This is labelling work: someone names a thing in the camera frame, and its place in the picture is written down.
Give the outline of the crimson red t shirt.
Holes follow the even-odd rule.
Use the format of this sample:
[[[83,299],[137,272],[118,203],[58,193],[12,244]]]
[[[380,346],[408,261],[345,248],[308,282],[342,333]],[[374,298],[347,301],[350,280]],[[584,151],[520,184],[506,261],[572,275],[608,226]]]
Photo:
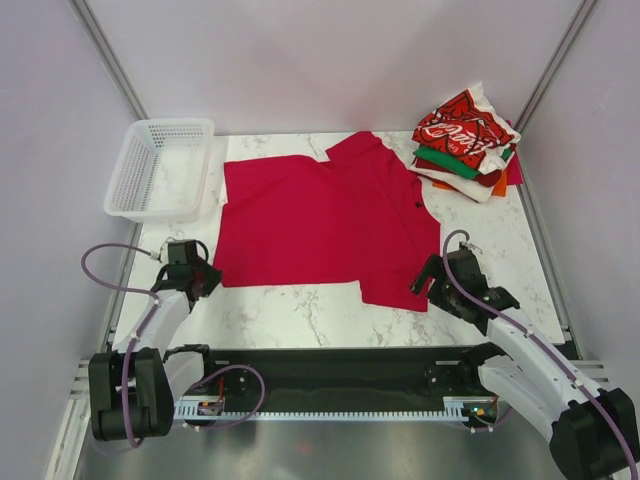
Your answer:
[[[213,265],[227,288],[356,282],[364,303],[423,313],[411,284],[440,251],[422,182],[371,132],[319,162],[288,155],[228,162]]]

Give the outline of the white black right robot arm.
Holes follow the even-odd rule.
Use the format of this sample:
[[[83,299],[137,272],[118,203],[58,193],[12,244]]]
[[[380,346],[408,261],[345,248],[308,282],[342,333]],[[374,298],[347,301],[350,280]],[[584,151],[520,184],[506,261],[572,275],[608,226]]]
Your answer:
[[[627,469],[638,478],[639,435],[634,403],[605,389],[568,360],[530,321],[516,298],[491,287],[466,246],[431,255],[411,292],[475,326],[486,343],[463,352],[456,379],[506,402],[548,442],[567,479],[601,479]]]

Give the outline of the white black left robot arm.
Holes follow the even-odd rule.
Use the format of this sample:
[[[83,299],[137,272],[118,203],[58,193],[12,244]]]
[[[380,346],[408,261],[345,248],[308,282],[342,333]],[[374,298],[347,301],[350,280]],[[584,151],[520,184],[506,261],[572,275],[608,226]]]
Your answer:
[[[148,302],[124,339],[89,361],[91,428],[97,441],[123,440],[137,448],[147,438],[168,434],[177,397],[191,387],[208,393],[218,385],[218,367],[203,359],[206,346],[171,351],[169,344],[196,303],[221,284],[222,272],[209,262],[204,242],[172,239],[151,287],[110,284],[89,270],[87,260],[100,249],[116,246],[104,243],[87,250],[81,258],[83,272],[102,286],[144,295]]]

